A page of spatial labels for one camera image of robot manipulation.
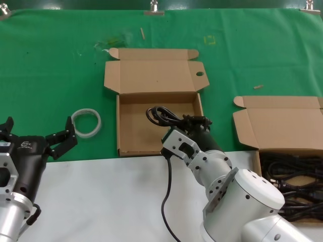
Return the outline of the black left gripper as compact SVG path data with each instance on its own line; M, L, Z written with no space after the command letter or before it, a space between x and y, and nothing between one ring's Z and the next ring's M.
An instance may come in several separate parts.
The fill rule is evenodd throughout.
M34 202L48 157L57 160L78 144L75 128L70 116L63 131L46 137L13 136L13 126L13 118L9 116L0 129L1 141L13 143L10 156L18 172L13 191Z

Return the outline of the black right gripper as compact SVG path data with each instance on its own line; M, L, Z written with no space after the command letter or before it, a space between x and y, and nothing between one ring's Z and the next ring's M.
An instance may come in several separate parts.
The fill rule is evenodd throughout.
M199 148L203 152L211 150L218 150L223 152L222 148L217 144L210 133L210 126L212 125L212 121L209 118L205 116L191 116L184 114L181 122L183 127L194 126L187 133L187 135L199 146Z

